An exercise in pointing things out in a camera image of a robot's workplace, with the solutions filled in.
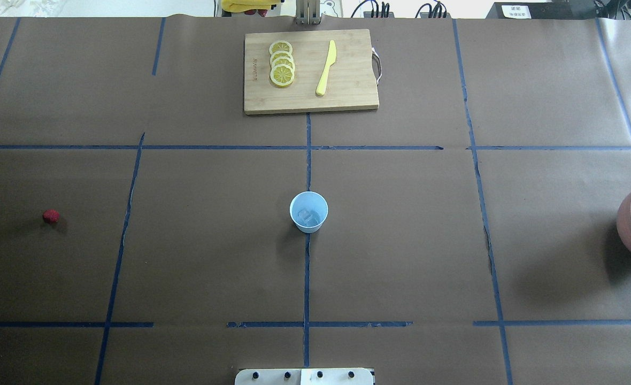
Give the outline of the clear ice cube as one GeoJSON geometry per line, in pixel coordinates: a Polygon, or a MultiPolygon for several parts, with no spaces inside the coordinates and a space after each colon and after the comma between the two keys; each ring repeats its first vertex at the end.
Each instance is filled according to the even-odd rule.
{"type": "Polygon", "coordinates": [[[301,210],[298,213],[298,218],[300,220],[300,224],[304,227],[315,227],[321,222],[318,212],[312,210],[301,210]]]}

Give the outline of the red strawberry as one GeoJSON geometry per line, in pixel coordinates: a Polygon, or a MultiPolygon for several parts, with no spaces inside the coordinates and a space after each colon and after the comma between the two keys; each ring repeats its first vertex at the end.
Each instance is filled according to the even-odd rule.
{"type": "Polygon", "coordinates": [[[42,219],[45,224],[57,224],[60,220],[61,216],[57,210],[48,209],[42,213],[42,219]]]}

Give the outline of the light blue paper cup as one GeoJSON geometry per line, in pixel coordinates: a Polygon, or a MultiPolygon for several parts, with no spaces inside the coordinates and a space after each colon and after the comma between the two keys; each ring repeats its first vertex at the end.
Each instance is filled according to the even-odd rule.
{"type": "Polygon", "coordinates": [[[313,234],[322,227],[329,213],[325,198],[313,191],[301,192],[291,200],[289,216],[293,223],[306,234],[313,234]]]}

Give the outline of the yellow plastic knife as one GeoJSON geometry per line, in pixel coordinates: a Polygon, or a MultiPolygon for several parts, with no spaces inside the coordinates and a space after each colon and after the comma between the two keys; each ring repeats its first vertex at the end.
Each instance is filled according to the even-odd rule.
{"type": "Polygon", "coordinates": [[[337,46],[334,40],[330,40],[328,44],[328,51],[326,55],[326,61],[324,64],[324,68],[322,70],[322,74],[319,78],[318,84],[315,89],[315,94],[318,97],[323,97],[326,94],[326,89],[329,80],[329,73],[331,67],[336,63],[337,59],[337,46]]]}

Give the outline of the bamboo cutting board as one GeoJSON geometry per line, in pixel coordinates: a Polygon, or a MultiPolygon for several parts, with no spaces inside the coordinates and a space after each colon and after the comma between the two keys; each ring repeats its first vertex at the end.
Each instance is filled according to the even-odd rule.
{"type": "Polygon", "coordinates": [[[379,103],[369,29],[245,35],[246,115],[376,110],[379,103]],[[326,94],[318,97],[316,86],[325,65],[330,40],[336,42],[337,59],[330,69],[326,94]],[[276,87],[270,80],[269,47],[274,41],[288,41],[293,47],[296,77],[286,88],[276,87]]]}

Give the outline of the lemon slice bottom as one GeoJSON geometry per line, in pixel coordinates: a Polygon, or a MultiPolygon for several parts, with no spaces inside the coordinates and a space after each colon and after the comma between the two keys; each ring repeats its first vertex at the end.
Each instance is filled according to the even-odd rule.
{"type": "Polygon", "coordinates": [[[292,73],[288,67],[279,67],[275,71],[270,72],[272,85],[279,88],[291,86],[295,77],[296,73],[292,73]]]}

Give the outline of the lemon slice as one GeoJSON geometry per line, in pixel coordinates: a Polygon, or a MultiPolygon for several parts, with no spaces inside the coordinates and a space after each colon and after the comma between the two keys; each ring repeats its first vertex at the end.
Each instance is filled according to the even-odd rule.
{"type": "Polygon", "coordinates": [[[293,52],[293,47],[288,41],[274,41],[269,47],[269,53],[273,55],[277,52],[286,52],[287,54],[291,55],[293,52]]]}
{"type": "Polygon", "coordinates": [[[288,67],[279,67],[275,71],[270,72],[272,85],[279,88],[291,86],[295,77],[296,73],[292,73],[288,67]]]}
{"type": "Polygon", "coordinates": [[[279,67],[288,67],[292,73],[295,73],[295,63],[292,58],[281,56],[271,62],[271,72],[279,67]]]}
{"type": "Polygon", "coordinates": [[[288,51],[275,51],[271,54],[271,67],[277,66],[279,64],[288,64],[289,66],[294,66],[294,59],[291,53],[288,51]]]}

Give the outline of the lemon slice top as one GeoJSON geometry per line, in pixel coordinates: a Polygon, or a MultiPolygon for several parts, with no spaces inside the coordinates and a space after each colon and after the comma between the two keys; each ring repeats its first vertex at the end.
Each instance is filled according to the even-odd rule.
{"type": "Polygon", "coordinates": [[[293,52],[293,47],[288,41],[274,41],[269,47],[269,53],[273,55],[277,52],[286,52],[287,54],[291,55],[293,52]]]}

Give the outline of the yellow cloth bag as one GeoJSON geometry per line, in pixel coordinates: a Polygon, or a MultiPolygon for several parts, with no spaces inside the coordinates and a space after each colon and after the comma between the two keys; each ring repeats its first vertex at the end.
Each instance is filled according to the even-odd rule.
{"type": "Polygon", "coordinates": [[[264,0],[223,0],[220,1],[220,7],[225,12],[232,14],[243,13],[252,10],[272,10],[284,1],[264,1],[264,0]]]}

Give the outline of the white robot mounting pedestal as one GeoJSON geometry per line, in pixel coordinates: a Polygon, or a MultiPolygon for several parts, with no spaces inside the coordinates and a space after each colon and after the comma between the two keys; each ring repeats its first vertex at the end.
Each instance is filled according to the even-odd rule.
{"type": "Polygon", "coordinates": [[[253,368],[242,369],[235,384],[375,384],[369,368],[253,368]]]}

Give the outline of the aluminium frame post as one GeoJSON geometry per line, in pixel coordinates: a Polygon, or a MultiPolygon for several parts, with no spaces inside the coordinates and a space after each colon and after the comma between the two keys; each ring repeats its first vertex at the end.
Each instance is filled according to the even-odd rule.
{"type": "Polygon", "coordinates": [[[322,12],[318,0],[296,0],[295,10],[297,25],[318,25],[322,22],[322,12]]]}

